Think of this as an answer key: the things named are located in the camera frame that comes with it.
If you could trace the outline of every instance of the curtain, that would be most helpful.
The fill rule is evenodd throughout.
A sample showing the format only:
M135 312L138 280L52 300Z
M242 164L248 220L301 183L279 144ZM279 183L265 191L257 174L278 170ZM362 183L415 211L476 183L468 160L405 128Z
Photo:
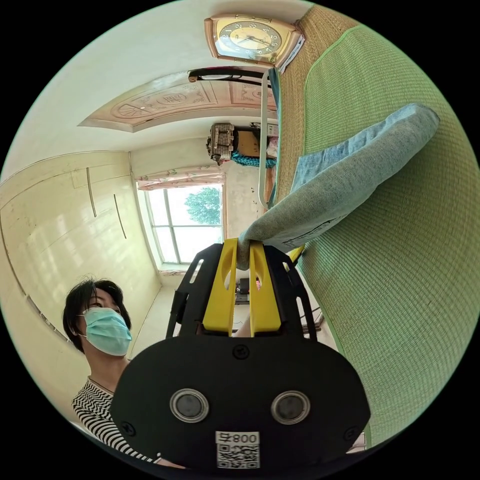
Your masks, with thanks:
M177 189L198 185L224 184L225 173L217 165L191 166L139 176L139 190Z

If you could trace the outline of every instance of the blue rope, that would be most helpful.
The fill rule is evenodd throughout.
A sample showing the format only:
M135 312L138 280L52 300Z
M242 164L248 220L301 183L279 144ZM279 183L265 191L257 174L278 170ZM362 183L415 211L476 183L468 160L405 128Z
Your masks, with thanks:
M260 167L260 159L255 158L254 156L246 156L239 153L238 150L235 150L231 154L231 159L239 165L244 167ZM266 159L266 167L272 169L277 164L277 161L273 158Z

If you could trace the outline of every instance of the black and white striped shirt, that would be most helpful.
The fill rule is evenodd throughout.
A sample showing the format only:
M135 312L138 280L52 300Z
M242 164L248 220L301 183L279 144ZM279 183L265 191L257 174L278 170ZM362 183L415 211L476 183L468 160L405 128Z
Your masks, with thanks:
M110 416L110 405L113 395L106 392L90 379L77 393L71 404L81 424L103 444L137 459L153 462L135 451L122 437L119 429Z

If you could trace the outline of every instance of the face mask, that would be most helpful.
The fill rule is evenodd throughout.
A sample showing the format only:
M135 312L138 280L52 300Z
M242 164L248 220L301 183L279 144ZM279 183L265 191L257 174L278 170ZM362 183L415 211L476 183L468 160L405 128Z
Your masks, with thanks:
M124 357L132 335L122 316L111 308L92 307L81 315L85 318L86 338L96 349L108 355Z

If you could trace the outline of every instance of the clock face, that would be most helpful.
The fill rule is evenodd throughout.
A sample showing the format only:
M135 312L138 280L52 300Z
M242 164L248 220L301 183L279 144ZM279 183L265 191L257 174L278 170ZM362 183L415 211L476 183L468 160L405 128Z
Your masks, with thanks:
M218 35L221 44L238 57L256 59L275 54L282 37L266 23L237 21L224 26Z

